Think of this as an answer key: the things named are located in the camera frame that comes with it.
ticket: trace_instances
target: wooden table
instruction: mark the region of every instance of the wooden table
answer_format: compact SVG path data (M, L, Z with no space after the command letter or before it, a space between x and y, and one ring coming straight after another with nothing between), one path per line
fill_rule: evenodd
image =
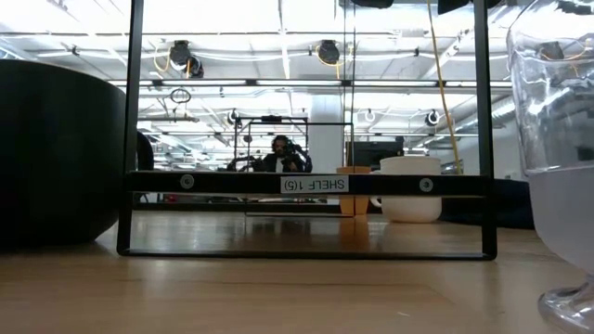
M138 228L166 245L170 213L141 214ZM450 242L442 242L441 228L425 225L407 245L433 233L458 249L472 231L478 236L475 227L450 225ZM452 233L461 237L452 242ZM541 320L536 299L579 285L584 274L534 231L498 234L491 263L203 261L121 258L110 230L88 247L2 255L0 332L558 333ZM382 242L390 238L397 243L398 233Z

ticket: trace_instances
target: headphones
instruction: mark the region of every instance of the headphones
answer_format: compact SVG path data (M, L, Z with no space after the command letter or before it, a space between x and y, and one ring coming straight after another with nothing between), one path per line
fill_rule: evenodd
M275 152L275 143L277 142L277 140L282 140L285 143L287 143L287 146L285 148L291 147L293 145L293 142L287 136L285 136L285 135L277 135L272 140L272 143L270 143L270 146L271 146L273 152Z

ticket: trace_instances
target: glass base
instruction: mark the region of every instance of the glass base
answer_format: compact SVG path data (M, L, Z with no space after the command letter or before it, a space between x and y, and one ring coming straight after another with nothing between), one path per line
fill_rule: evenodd
M568 334L594 333L594 276L579 288L555 289L538 300L538 311Z

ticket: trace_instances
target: white column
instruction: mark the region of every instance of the white column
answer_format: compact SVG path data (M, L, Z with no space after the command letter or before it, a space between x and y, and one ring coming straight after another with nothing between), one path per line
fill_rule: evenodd
M340 96L313 96L310 122L343 122ZM344 126L309 126L309 156L312 173L336 173L342 166Z

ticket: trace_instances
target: shelf label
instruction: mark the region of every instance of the shelf label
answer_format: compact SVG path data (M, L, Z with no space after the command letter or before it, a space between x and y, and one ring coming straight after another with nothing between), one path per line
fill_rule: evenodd
M349 175L282 176L281 194L319 194L349 192Z

